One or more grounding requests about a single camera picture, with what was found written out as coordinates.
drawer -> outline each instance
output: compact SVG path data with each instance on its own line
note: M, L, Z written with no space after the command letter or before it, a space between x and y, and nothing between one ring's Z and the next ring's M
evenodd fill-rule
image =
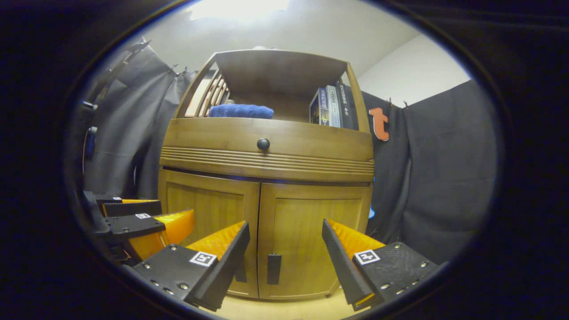
M260 150L259 139L270 147ZM178 118L168 126L160 165L268 179L372 182L369 133L253 118Z

blue towel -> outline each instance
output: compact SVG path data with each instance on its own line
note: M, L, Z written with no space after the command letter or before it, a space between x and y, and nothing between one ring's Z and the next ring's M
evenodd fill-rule
M272 119L274 113L271 108L262 105L220 104L209 110L209 117Z

wooden cabinet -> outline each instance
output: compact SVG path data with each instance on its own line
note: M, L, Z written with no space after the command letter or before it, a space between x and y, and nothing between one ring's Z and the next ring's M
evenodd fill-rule
M205 81L201 96L194 96L210 69L213 77ZM318 88L334 85L343 74L359 130L309 123L308 108ZM229 97L236 104L268 106L273 119L207 117L212 106ZM186 117L191 104L195 112ZM268 149L258 148L262 138L270 141ZM368 114L347 61L282 50L214 54L170 121L160 165L163 210L195 210L196 227L185 244L249 222L246 282L234 280L229 294L297 299L337 289L322 221L333 219L364 232L374 170ZM268 255L271 261L280 256L276 275Z
M250 298L297 299L333 293L339 284L322 240L322 221L333 219L365 231L371 194L371 187L260 183L159 172L163 211L193 208L195 212L194 231L181 245L239 221L249 222L246 282L234 279L229 294ZM278 285L267 284L270 254L282 257Z
M333 219L365 232L371 196L371 187L263 183L257 253L259 297L298 299L333 293L339 283L322 240L322 221ZM270 254L281 256L278 285L267 284Z
M195 227L181 245L190 245L239 221L249 222L251 242L245 252L247 282L235 279L229 293L257 298L257 217L259 183L160 170L158 199L162 212L194 209Z

white sticker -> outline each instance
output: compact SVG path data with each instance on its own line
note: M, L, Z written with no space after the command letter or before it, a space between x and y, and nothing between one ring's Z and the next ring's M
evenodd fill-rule
M205 252L198 252L189 261L191 263L199 264L202 266L210 266L213 263L214 259L217 259L216 255L210 255L209 253Z
M380 258L377 256L375 252L373 252L373 250L357 252L354 255L356 256L357 261L359 261L361 265L380 260Z

black curtain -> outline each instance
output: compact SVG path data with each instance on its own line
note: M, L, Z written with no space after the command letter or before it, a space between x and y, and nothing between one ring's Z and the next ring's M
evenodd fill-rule
M368 221L366 234L383 242L401 240L402 216L409 191L411 158L409 137L403 110L366 92L367 110L381 108L389 119L385 130L389 140L381 141L373 134L373 118L368 115L372 132L375 161L372 209L375 215Z
M85 164L86 190L124 198L158 197L164 135L194 76L176 74L150 46L129 61L104 99L95 101L97 141L93 159Z
M363 94L368 109L380 107L389 119L388 141L372 135L375 216L366 233L448 261L476 232L496 183L490 99L474 80L407 108Z
M411 176L402 240L435 263L459 253L490 205L498 168L493 110L474 80L403 110Z

